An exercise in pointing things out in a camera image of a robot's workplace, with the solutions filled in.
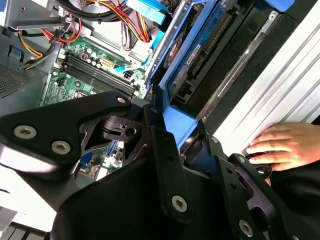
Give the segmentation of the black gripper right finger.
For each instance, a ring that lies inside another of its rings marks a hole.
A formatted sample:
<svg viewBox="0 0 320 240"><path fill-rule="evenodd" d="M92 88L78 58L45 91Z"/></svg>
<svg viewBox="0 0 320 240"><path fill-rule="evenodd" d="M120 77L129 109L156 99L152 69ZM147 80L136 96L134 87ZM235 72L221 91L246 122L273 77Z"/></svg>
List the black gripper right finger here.
<svg viewBox="0 0 320 240"><path fill-rule="evenodd" d="M219 141L206 137L216 167L211 175L221 187L227 219L238 240L298 240L300 221L265 180L239 154L224 159Z"/></svg>

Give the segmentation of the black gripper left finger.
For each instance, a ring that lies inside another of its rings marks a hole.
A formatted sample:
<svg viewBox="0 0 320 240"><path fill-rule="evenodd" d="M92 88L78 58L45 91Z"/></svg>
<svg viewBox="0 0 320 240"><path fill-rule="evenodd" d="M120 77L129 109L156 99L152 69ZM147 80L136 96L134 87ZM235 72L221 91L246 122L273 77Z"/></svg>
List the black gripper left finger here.
<svg viewBox="0 0 320 240"><path fill-rule="evenodd" d="M122 168L151 163L162 212L190 224L194 213L187 181L160 109L139 107L116 91L3 116L0 163L41 181L61 182L72 176L82 155L116 138L124 142Z"/></svg>

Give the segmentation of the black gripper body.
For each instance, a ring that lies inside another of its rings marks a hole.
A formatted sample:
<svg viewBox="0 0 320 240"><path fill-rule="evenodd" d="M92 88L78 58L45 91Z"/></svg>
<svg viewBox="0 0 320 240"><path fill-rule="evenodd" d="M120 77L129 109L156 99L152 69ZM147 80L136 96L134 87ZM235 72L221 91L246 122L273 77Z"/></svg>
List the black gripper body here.
<svg viewBox="0 0 320 240"><path fill-rule="evenodd" d="M154 167L131 163L77 191L55 217L53 240L232 240L218 185L185 169L194 218L182 224L160 207Z"/></svg>

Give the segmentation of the person's bare hand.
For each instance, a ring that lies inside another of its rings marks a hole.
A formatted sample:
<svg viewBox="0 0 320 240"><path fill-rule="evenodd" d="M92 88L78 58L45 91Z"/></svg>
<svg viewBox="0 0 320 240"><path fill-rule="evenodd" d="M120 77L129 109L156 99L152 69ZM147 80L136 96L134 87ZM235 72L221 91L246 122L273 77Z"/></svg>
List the person's bare hand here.
<svg viewBox="0 0 320 240"><path fill-rule="evenodd" d="M252 164L270 164L273 171L285 171L320 159L320 127L310 123L286 123L266 129L245 150L257 154Z"/></svg>

